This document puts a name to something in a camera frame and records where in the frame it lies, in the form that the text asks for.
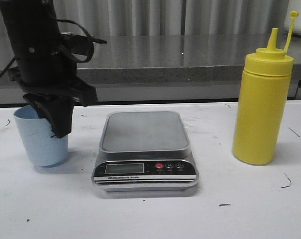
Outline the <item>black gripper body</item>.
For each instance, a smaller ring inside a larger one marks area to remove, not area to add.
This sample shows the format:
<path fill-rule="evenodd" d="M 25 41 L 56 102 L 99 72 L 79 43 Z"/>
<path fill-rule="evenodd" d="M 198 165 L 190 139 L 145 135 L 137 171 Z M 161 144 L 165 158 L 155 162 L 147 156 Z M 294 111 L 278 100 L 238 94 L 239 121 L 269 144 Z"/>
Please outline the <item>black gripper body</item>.
<path fill-rule="evenodd" d="M 43 96 L 49 100 L 70 97 L 82 105 L 92 105 L 97 101 L 96 89 L 77 76 L 76 55 L 85 56 L 90 61 L 96 42 L 75 34 L 62 34 L 57 45 L 40 43 L 31 52 L 27 47 L 18 46 L 17 67 L 9 69 L 9 76 L 17 81 L 27 94 Z"/>

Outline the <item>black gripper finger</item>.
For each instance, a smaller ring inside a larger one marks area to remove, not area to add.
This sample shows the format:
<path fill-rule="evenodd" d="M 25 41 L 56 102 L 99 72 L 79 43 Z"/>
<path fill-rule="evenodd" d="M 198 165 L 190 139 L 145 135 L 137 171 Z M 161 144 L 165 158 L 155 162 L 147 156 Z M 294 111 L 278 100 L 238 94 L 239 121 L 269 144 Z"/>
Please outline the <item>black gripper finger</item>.
<path fill-rule="evenodd" d="M 47 99 L 40 95 L 27 93 L 24 95 L 25 101 L 33 107 L 39 118 L 47 118 Z"/>
<path fill-rule="evenodd" d="M 57 138 L 63 138 L 71 132 L 74 103 L 70 97 L 57 97 L 42 103 L 44 116 Z"/>

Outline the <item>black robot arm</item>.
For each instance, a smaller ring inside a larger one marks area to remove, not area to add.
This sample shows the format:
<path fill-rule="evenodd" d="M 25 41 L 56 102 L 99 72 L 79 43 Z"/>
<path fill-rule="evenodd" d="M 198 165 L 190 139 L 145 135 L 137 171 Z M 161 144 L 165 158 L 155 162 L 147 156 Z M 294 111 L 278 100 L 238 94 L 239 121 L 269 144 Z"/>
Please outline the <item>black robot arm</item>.
<path fill-rule="evenodd" d="M 41 118 L 49 121 L 53 134 L 62 138 L 71 132 L 76 102 L 89 106 L 97 101 L 96 89 L 77 75 L 77 65 L 89 62 L 93 39 L 62 34 L 50 0 L 0 0 L 17 67 L 11 77 L 24 91 L 24 99 Z"/>

